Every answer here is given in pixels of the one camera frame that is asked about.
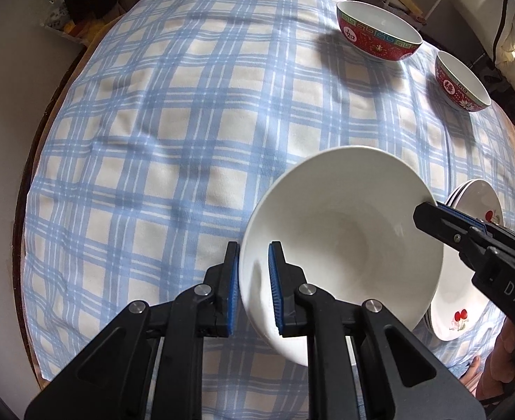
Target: stack of plates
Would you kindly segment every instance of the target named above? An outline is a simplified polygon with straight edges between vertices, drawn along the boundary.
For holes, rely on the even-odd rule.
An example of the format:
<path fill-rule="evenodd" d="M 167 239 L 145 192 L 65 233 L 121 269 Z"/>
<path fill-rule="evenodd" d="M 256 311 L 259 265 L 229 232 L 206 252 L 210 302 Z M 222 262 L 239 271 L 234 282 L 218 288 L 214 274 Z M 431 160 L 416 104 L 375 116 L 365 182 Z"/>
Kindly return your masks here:
<path fill-rule="evenodd" d="M 474 218 L 499 225 L 504 223 L 496 192 L 485 180 L 469 180 L 458 186 L 446 205 Z M 423 317 L 429 330 L 442 341 L 459 338 L 470 330 L 489 302 L 471 283 L 473 274 L 457 251 L 444 245 L 438 287 Z"/>

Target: tablecloth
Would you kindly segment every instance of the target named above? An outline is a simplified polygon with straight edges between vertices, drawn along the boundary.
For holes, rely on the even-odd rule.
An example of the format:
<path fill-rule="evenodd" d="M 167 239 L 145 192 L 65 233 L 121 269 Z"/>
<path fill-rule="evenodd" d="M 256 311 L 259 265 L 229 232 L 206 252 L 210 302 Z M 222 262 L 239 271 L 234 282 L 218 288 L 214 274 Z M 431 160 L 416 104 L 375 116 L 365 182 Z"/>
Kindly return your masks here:
<path fill-rule="evenodd" d="M 172 300 L 241 241 L 286 169 L 361 144 L 410 165 L 444 200 L 488 180 L 515 230 L 515 160 L 500 108 L 450 107 L 436 48 L 399 63 L 339 32 L 338 0 L 142 0 L 69 88 L 26 205 L 22 290 L 50 380 L 128 302 Z M 461 341 L 416 334 L 449 367 L 486 353 L 492 305 Z M 208 418 L 306 418 L 306 369 L 240 310 L 233 338 L 204 346 Z"/>

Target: finger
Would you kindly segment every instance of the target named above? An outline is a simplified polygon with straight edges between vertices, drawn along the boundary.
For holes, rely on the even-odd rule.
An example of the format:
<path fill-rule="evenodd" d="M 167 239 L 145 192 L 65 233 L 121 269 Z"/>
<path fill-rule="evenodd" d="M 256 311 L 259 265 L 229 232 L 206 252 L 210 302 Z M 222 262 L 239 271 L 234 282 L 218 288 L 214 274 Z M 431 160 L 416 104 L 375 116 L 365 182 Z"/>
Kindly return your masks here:
<path fill-rule="evenodd" d="M 515 349 L 515 325 L 508 318 L 505 319 L 505 323 L 500 331 L 500 339 L 505 345 L 506 351 L 511 354 Z"/>
<path fill-rule="evenodd" d="M 477 356 L 473 359 L 469 368 L 465 372 L 465 374 L 460 377 L 460 382 L 467 386 L 467 383 L 471 382 L 471 380 L 476 376 L 477 370 L 479 369 L 479 365 L 481 364 L 481 357 Z"/>
<path fill-rule="evenodd" d="M 485 370 L 483 371 L 481 380 L 477 385 L 475 397 L 479 400 L 494 398 L 505 392 L 502 383 L 494 380 L 491 376 L 491 355 L 487 358 Z"/>
<path fill-rule="evenodd" d="M 505 384 L 511 382 L 515 376 L 512 355 L 506 351 L 500 336 L 497 337 L 495 348 L 491 352 L 491 376 L 494 380 Z"/>

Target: plate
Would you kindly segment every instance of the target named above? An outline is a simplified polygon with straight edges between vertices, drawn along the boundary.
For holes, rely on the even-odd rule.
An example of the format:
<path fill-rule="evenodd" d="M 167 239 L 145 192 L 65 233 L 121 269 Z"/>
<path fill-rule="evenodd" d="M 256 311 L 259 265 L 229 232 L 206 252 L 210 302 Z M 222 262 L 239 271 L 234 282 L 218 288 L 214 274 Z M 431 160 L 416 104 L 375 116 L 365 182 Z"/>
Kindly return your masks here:
<path fill-rule="evenodd" d="M 268 245 L 336 299 L 384 303 L 409 329 L 435 293 L 443 243 L 415 227 L 421 202 L 435 203 L 419 176 L 371 147 L 321 152 L 283 174 L 252 214 L 240 249 L 240 296 L 251 324 L 273 349 L 306 365 L 305 337 L 275 326 Z"/>
<path fill-rule="evenodd" d="M 496 192 L 485 180 L 468 182 L 452 207 L 482 220 L 489 218 L 488 213 L 492 211 L 494 222 L 504 224 Z M 471 283 L 473 274 L 457 251 L 444 246 L 442 273 L 428 311 L 429 323 L 438 339 L 451 341 L 459 338 L 477 323 L 485 310 L 489 300 Z"/>

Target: pink object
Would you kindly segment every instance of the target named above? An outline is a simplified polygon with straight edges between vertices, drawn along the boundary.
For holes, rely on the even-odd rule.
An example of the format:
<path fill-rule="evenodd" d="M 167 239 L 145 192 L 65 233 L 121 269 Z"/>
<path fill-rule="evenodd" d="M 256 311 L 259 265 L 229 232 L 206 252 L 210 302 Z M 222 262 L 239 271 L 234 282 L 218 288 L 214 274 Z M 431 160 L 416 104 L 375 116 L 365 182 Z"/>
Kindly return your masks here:
<path fill-rule="evenodd" d="M 423 43 L 421 35 L 405 20 L 361 1 L 338 2 L 337 20 L 351 44 L 382 60 L 404 60 Z"/>
<path fill-rule="evenodd" d="M 453 55 L 438 52 L 435 76 L 446 97 L 456 106 L 477 112 L 491 105 L 491 98 L 481 81 Z"/>

